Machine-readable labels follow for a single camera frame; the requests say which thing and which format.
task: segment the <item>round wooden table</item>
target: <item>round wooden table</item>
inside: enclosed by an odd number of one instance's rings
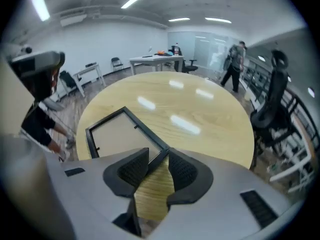
[[[170,147],[190,150],[249,168],[254,134],[242,105],[224,88],[179,72],[133,75],[102,90],[85,108],[77,128],[79,160],[90,159],[86,128],[127,107]],[[168,158],[135,193],[138,216],[162,220],[174,192]]]

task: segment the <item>chair armrest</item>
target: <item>chair armrest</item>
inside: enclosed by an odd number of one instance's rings
[[[196,59],[189,59],[189,61],[191,61],[191,66],[193,66],[194,62],[196,62],[197,60]]]

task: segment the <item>folding chair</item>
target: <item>folding chair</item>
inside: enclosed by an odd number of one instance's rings
[[[124,69],[124,65],[118,57],[114,57],[111,59],[111,65],[112,65],[113,71]]]

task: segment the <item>gray shirt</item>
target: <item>gray shirt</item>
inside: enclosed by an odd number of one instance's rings
[[[232,56],[232,66],[237,69],[240,69],[241,58],[243,61],[244,57],[244,48],[237,46],[234,52],[235,54]]]

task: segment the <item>white table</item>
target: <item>white table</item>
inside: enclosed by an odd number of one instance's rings
[[[158,71],[158,65],[160,64],[160,70],[163,69],[163,63],[179,61],[178,72],[182,72],[182,65],[184,62],[184,56],[159,56],[153,55],[152,57],[136,57],[130,58],[132,75],[136,74],[135,64],[150,64],[153,66],[152,71]]]
[[[103,77],[103,75],[102,75],[102,72],[101,72],[101,70],[100,70],[99,64],[95,64],[95,65],[92,65],[92,66],[90,66],[90,67],[87,67],[87,68],[85,68],[85,69],[83,69],[83,70],[81,70],[81,71],[79,71],[78,73],[75,73],[75,74],[73,75],[73,79],[74,79],[74,81],[75,81],[76,87],[79,89],[82,97],[85,97],[85,91],[84,91],[84,89],[82,88],[82,85],[81,85],[81,83],[80,83],[79,80],[78,80],[78,77],[81,76],[81,75],[84,75],[85,73],[88,73],[88,72],[90,72],[90,71],[93,71],[93,70],[96,71],[96,73],[97,73],[97,75],[98,75],[98,78],[100,78],[101,84],[102,84],[104,87],[107,86],[107,85],[106,85],[106,82],[105,82],[105,80],[104,80],[104,77]],[[69,92],[70,92],[70,91],[68,90],[65,82],[62,80],[61,83],[62,83],[62,86],[63,86],[66,94],[69,95]]]

